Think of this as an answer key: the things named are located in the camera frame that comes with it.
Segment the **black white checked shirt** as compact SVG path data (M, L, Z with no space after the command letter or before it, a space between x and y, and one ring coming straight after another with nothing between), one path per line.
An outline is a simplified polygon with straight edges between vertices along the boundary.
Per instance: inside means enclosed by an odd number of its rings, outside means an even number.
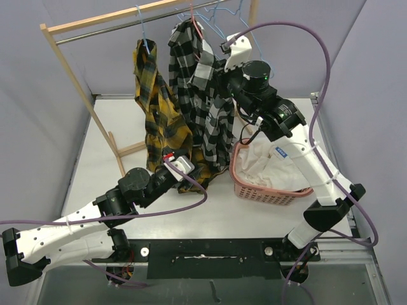
M213 73L221 61L207 42L205 30L201 46L192 29L183 23L169 38L169 86L193 132L193 145L201 148L209 168L218 173L230 164L234 103L216 91Z

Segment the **pink plastic laundry basket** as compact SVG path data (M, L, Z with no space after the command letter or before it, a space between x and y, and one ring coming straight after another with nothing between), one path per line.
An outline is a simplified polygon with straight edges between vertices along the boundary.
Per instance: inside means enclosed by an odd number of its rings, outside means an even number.
M301 189L299 191L282 191L279 189L245 183L238 177L235 164L238 153L243 148L247 148L247 146L244 146L239 142L234 145L229 166L230 177L234 183L234 192L238 198L279 206L288 206L294 200L305 198L313 193L312 188Z

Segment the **pink hanger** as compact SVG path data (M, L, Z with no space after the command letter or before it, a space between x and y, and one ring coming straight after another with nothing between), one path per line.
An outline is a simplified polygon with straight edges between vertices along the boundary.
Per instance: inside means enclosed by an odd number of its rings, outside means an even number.
M191 23L193 24L194 28L195 28L195 32L199 37L199 41L201 42L201 46L203 46L203 35L202 35L202 31L201 28L198 26L197 21L195 20L195 16L193 13L193 0L190 0L190 15L191 15Z

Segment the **blue hanger of white shirt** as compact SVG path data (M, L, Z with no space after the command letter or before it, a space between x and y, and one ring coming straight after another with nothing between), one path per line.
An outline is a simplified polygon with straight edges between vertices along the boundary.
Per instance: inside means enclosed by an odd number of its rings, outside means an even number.
M221 28L216 25L216 10L218 9L218 6L219 6L219 1L216 1L215 7L213 7L212 9L207 9L207 8L204 9L204 11L205 11L206 13L212 12L212 15L211 15L211 16L204 15L203 13L201 13L201 12L199 11L198 8L197 8L197 9L193 9L193 13L194 13L194 16L195 16L195 20L197 21L197 24L198 24L198 26L201 28L201 31L202 31L203 40L204 40L204 38L205 38L205 37L204 37L204 34L203 34L203 30L205 29L205 27L202 27L202 24L199 23L197 19L199 19L200 21L203 21L204 24L206 24L206 25L209 27L209 29L210 29L212 32L214 32L214 33L215 33L218 37L220 37L221 39L225 39L225 38L226 38L226 36L225 36L225 34L223 33L223 31L221 30ZM194 33L195 35L197 35L196 32L195 32L195 28L194 28L193 24L191 23L190 11L188 11L188 13L180 12L179 14L176 15L176 17L179 19L179 23L174 26L174 28L172 29L171 34L174 33L174 31L178 28L179 25L182 25L183 23L186 23L186 24L191 24L191 25L192 25L192 28L193 28L193 29L192 29L191 31L192 31L192 33Z

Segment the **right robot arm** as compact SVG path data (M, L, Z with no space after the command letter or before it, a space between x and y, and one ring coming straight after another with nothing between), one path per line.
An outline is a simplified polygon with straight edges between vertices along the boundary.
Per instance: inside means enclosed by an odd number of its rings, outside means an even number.
M346 179L309 136L304 115L290 100L270 86L270 66L261 60L217 64L214 77L221 97L231 97L244 111L244 119L258 127L282 149L303 174L316 195L304 211L303 221L286 236L283 251L296 260L319 234L337 225L366 193L362 184Z

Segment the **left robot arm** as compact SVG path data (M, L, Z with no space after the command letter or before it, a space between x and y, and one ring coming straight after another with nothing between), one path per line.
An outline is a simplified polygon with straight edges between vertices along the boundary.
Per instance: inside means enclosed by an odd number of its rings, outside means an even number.
M119 226L141 217L137 208L150 206L169 189L188 181L206 190L186 172L165 165L154 174L133 168L117 186L76 212L34 229L2 232L6 274L12 287L25 285L43 273L72 262L106 259L131 262L134 258Z

